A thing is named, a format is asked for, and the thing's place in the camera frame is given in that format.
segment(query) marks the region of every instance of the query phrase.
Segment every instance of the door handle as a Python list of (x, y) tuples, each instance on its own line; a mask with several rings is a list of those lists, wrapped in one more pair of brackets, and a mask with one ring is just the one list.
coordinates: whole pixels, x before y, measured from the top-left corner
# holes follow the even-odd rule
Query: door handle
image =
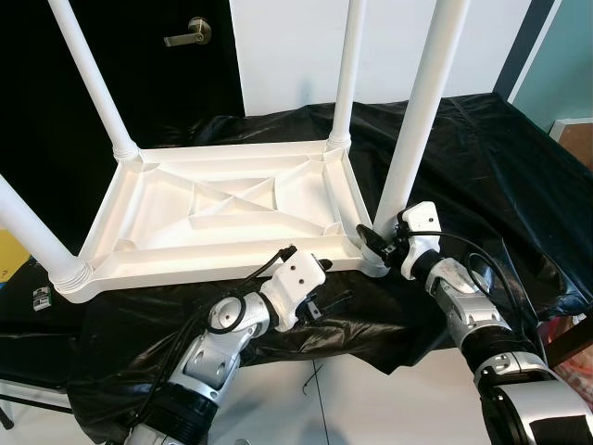
[(208, 22), (201, 17), (194, 17), (189, 20), (187, 29), (190, 31), (189, 34), (172, 35), (171, 37), (163, 37), (165, 46), (179, 46), (198, 44), (205, 45), (210, 41), (212, 36), (212, 29)]

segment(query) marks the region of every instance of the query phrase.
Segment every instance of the yellow object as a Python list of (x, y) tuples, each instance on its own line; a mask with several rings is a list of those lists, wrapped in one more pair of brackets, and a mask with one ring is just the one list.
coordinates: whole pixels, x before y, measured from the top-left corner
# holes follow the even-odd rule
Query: yellow object
[(0, 230), (0, 283), (8, 281), (29, 256), (29, 252), (8, 231)]

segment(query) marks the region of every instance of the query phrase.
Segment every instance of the white wall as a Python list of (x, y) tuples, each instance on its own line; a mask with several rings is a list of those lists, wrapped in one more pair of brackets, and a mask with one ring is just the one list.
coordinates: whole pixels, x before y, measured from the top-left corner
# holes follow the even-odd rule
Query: white wall
[[(347, 0), (231, 0), (246, 115), (335, 102)], [(473, 0), (445, 95), (491, 92), (529, 0)], [(368, 0), (356, 100), (406, 100), (435, 0)]]

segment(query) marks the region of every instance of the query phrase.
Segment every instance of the teal wall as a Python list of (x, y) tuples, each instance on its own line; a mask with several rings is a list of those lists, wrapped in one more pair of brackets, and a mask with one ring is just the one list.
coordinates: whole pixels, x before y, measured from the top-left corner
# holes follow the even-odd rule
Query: teal wall
[(562, 0), (512, 104), (545, 132), (593, 116), (593, 0)]

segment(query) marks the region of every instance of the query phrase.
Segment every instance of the black door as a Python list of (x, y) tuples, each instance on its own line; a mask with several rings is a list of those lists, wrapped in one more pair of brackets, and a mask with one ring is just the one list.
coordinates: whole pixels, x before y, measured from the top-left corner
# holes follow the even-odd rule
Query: black door
[[(138, 146), (179, 145), (192, 122), (244, 114), (227, 0), (71, 4)], [(0, 172), (76, 251), (116, 167), (111, 144), (49, 5), (11, 2), (4, 13)], [(165, 46), (193, 17), (208, 22), (209, 43)]]

